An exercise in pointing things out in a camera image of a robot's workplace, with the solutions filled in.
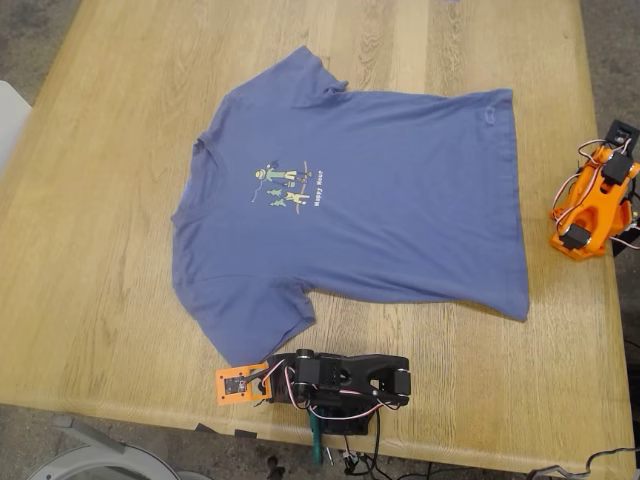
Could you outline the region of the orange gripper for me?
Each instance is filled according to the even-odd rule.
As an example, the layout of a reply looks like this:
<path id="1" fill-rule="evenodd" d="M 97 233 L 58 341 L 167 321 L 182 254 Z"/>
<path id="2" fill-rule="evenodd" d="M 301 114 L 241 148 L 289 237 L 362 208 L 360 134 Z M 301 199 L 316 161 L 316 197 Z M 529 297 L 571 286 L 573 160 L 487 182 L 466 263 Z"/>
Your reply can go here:
<path id="1" fill-rule="evenodd" d="M 601 145 L 592 153 L 592 161 L 600 166 L 604 184 L 624 184 L 639 172 L 639 164 L 627 153 L 625 145 L 613 148 Z"/>

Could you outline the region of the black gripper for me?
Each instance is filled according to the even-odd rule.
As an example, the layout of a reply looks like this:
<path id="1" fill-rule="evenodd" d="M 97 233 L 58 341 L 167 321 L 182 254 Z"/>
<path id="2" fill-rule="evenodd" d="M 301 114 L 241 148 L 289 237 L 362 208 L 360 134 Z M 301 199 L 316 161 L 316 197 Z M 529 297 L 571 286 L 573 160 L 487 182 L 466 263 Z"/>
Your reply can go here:
<path id="1" fill-rule="evenodd" d="M 296 354 L 285 353 L 267 359 L 267 376 L 263 380 L 269 392 L 268 403 L 290 403 L 297 399 Z"/>

